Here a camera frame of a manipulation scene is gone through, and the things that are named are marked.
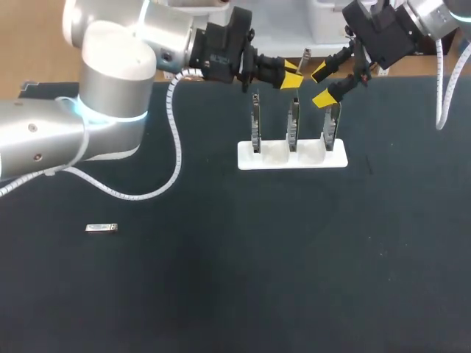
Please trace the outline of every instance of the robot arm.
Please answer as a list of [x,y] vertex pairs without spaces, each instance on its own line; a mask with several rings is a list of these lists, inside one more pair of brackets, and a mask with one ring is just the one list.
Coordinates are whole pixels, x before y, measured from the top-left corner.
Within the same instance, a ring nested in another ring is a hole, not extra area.
[[471,1],[469,0],[407,0],[394,9],[387,6],[369,13],[360,0],[343,9],[346,31],[354,37],[348,48],[328,57],[312,74],[321,82],[355,54],[353,74],[331,84],[313,102],[326,107],[343,99],[358,83],[371,79],[369,68],[378,64],[387,69],[406,55],[415,52],[419,40],[428,36],[439,40],[460,26],[471,38]]
[[156,69],[199,69],[204,79],[254,78],[277,89],[302,76],[283,58],[258,55],[252,13],[197,29],[193,16],[150,0],[66,0],[63,34],[82,51],[75,99],[0,101],[0,180],[129,157],[140,146]]
[[69,44],[82,48],[85,31],[94,21],[120,24],[155,52],[157,69],[177,74],[197,68],[204,79],[242,82],[247,91],[254,78],[274,88],[299,87],[302,76],[283,58],[258,56],[250,42],[255,36],[252,13],[235,7],[227,26],[194,26],[188,13],[150,0],[67,0],[63,34]]

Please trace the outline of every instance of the white stand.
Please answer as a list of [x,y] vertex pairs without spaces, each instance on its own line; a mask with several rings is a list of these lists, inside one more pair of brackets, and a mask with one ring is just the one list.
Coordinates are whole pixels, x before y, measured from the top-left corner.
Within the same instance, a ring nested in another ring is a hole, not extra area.
[[254,153],[251,141],[238,143],[238,168],[261,169],[345,168],[348,165],[344,141],[336,139],[333,151],[326,151],[324,137],[298,140],[297,152],[290,152],[287,140],[261,142],[261,153]]

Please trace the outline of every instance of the metal part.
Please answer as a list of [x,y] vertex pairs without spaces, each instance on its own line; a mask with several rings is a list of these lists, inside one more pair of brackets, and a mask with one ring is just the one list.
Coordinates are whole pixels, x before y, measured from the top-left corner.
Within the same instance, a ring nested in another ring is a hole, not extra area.
[[76,48],[82,48],[88,26],[95,21],[110,21],[127,28],[135,28],[143,0],[75,0],[71,10],[71,41]]
[[310,59],[311,59],[311,50],[306,48],[304,49],[304,53],[302,53],[300,64],[297,66],[297,70],[296,70],[297,74],[301,74],[301,71],[309,63]]
[[471,40],[471,1],[444,0],[450,14],[456,19],[459,27],[468,40]]
[[151,2],[136,35],[154,50],[157,68],[177,74],[188,64],[193,20],[189,13]]
[[443,0],[408,0],[408,5],[422,24],[422,33],[434,40],[458,28],[458,23]]
[[149,109],[154,78],[131,81],[106,76],[82,61],[79,95],[85,105],[101,114],[132,118]]
[[252,95],[252,147],[254,153],[261,153],[262,135],[260,120],[260,95]]
[[297,152],[297,141],[300,135],[300,99],[299,96],[293,98],[288,112],[288,129],[286,138],[290,152]]
[[406,10],[406,12],[408,13],[408,15],[411,18],[412,22],[414,22],[416,27],[419,29],[419,31],[423,35],[428,35],[427,31],[424,29],[423,25],[420,23],[419,18],[415,15],[414,11],[412,11],[412,9],[409,6],[407,1],[403,4],[403,7],[404,7],[404,10]]
[[333,151],[339,129],[340,115],[341,103],[330,105],[325,110],[323,136],[326,151]]
[[118,231],[118,224],[87,224],[85,231],[91,234],[114,233]]
[[66,165],[77,155],[83,129],[70,102],[0,101],[0,178]]
[[82,48],[90,24],[103,20],[130,29],[149,44],[160,70],[178,73],[188,64],[191,53],[187,51],[194,41],[191,14],[143,0],[75,0],[73,5],[66,8],[70,13],[64,13],[63,22],[66,39],[70,36],[73,46]]
[[21,89],[21,92],[25,92],[29,86],[38,86],[38,85],[39,83],[34,82],[34,81],[25,81],[21,84],[20,89]]

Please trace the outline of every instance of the black mat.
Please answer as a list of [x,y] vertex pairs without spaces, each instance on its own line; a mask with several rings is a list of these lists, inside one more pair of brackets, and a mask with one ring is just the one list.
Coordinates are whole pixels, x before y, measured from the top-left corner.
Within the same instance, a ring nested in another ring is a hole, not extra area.
[[[183,173],[165,195],[123,202],[59,174],[0,199],[0,352],[468,352],[471,81],[442,132],[435,87],[377,79],[350,95],[346,169],[247,172],[249,96],[182,85]],[[291,94],[256,88],[263,137],[283,138]],[[165,90],[134,157],[81,168],[123,192],[162,185]],[[320,90],[300,92],[304,138],[320,134]],[[119,233],[86,235],[92,223]]]

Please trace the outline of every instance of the metal clip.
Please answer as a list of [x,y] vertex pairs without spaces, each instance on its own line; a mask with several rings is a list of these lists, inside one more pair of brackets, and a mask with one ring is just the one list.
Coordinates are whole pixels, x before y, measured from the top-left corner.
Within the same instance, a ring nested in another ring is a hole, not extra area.
[[296,70],[297,74],[301,74],[301,71],[309,63],[310,59],[311,59],[311,50],[306,48],[304,49],[304,53],[302,53],[300,64],[297,66],[297,70]]
[[297,151],[297,140],[300,135],[300,98],[299,96],[293,98],[291,106],[288,111],[288,129],[286,138],[288,139],[288,146],[290,152]]
[[20,89],[21,92],[26,92],[29,86],[38,86],[39,83],[34,82],[34,81],[25,81],[21,84]]
[[262,135],[260,121],[260,95],[252,95],[252,147],[254,153],[261,153]]
[[326,151],[333,151],[341,115],[341,103],[332,104],[325,110],[324,144]]

